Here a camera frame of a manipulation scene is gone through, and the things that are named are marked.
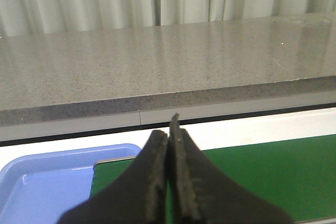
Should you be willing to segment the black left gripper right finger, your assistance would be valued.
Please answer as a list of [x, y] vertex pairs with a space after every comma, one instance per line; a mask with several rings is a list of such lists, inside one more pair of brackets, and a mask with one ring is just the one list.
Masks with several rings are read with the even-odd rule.
[[279, 207], [224, 174], [196, 146], [179, 114], [170, 121], [167, 149], [174, 223], [292, 223]]

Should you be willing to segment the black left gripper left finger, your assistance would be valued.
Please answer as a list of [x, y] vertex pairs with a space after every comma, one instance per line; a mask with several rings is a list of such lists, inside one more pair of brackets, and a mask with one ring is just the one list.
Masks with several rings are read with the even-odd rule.
[[154, 130], [129, 167], [58, 223], [165, 223], [168, 136]]

